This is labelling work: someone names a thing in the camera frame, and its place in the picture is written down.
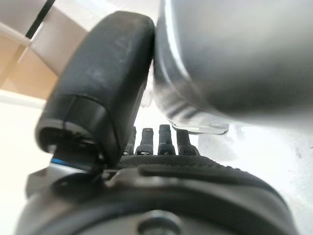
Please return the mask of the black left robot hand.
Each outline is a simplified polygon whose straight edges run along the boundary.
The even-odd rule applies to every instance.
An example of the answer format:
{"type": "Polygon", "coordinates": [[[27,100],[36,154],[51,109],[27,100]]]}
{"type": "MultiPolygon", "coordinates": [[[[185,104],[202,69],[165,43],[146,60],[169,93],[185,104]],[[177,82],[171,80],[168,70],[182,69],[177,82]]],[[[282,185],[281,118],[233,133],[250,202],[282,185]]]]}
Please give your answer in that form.
{"type": "Polygon", "coordinates": [[[133,127],[153,56],[154,24],[118,11],[67,64],[37,123],[48,167],[28,176],[18,235],[295,235],[291,212],[263,180],[203,157],[160,127],[157,155],[134,153],[133,127]]]}

